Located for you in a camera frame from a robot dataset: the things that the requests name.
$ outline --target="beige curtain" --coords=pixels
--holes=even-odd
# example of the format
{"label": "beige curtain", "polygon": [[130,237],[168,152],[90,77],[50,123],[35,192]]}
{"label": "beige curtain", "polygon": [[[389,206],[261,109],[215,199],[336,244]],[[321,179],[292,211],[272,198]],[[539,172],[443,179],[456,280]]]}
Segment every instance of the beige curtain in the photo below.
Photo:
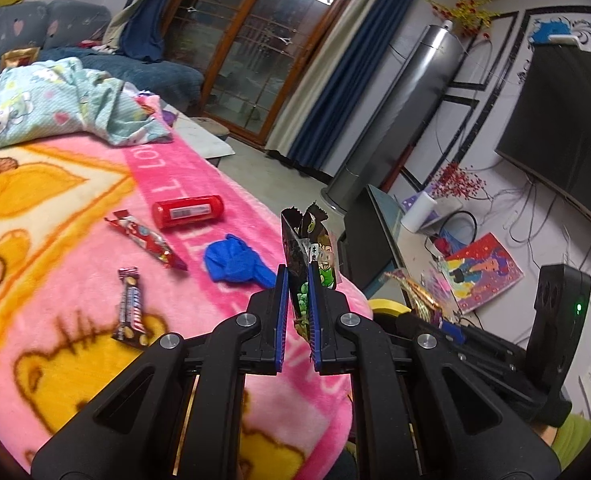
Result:
{"label": "beige curtain", "polygon": [[122,31],[142,1],[143,0],[133,0],[131,5],[125,7],[113,17],[104,33],[104,38],[102,39],[104,44],[114,48],[120,48],[120,36],[122,35]]}
{"label": "beige curtain", "polygon": [[318,55],[304,74],[291,100],[282,109],[270,137],[267,150],[287,155],[309,112],[322,93],[351,40],[376,0],[351,0],[342,12]]}

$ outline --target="blanket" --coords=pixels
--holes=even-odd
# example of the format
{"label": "blanket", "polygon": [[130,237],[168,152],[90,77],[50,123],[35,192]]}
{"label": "blanket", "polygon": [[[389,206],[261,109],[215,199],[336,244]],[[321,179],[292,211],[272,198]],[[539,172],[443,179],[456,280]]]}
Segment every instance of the blanket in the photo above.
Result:
{"label": "blanket", "polygon": [[[165,234],[189,273],[164,269],[102,219],[128,209],[152,226],[152,202],[208,194],[224,200],[220,220]],[[208,333],[246,309],[259,287],[214,283],[204,266],[206,247],[229,233],[272,270],[284,263],[277,217],[183,142],[115,149],[67,136],[0,149],[0,439],[24,468],[138,355],[111,339],[119,267],[140,269],[150,340]],[[349,280],[338,289],[369,315]],[[349,388],[348,376],[314,371],[290,310],[283,372],[246,377],[246,480],[323,478],[347,440]]]}
{"label": "blanket", "polygon": [[74,57],[7,68],[0,74],[0,148],[75,132],[114,146],[169,140],[163,123],[123,88],[124,81],[82,68]]}

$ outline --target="tv screen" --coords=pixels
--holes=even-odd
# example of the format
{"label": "tv screen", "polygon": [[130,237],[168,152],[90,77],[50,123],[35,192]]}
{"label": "tv screen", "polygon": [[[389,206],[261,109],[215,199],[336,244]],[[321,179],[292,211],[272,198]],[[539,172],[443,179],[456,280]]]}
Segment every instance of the tv screen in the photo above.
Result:
{"label": "tv screen", "polygon": [[591,218],[591,52],[534,47],[496,152],[566,195]]}

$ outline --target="curtain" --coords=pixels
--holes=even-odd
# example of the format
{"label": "curtain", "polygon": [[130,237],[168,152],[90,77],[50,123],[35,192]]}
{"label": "curtain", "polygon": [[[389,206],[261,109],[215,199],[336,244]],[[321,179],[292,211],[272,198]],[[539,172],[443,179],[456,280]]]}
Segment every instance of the curtain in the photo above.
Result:
{"label": "curtain", "polygon": [[376,0],[351,0],[280,113],[266,142],[267,150],[287,155],[357,31]]}
{"label": "curtain", "polygon": [[140,6],[143,0],[127,0],[124,9],[118,12],[111,23],[108,24],[102,42],[114,48],[120,47],[120,36],[124,31],[124,27],[133,16],[133,13]]}
{"label": "curtain", "polygon": [[414,0],[376,0],[308,114],[287,157],[321,168]]}
{"label": "curtain", "polygon": [[[128,0],[127,7],[135,0]],[[168,0],[140,0],[120,36],[120,54],[143,61],[161,61],[164,39],[160,20]]]}

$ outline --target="tile floor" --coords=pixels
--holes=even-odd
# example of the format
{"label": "tile floor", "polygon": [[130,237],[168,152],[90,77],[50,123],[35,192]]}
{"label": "tile floor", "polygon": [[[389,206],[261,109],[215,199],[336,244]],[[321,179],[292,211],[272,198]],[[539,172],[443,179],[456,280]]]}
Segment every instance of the tile floor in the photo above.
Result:
{"label": "tile floor", "polygon": [[297,170],[285,168],[274,158],[229,137],[228,142],[235,155],[225,156],[218,168],[244,187],[273,213],[280,215],[282,209],[296,206],[304,211],[312,202],[324,209],[329,219],[327,229],[337,237],[344,232],[343,216],[333,211],[320,196],[325,187],[319,180],[303,176]]}

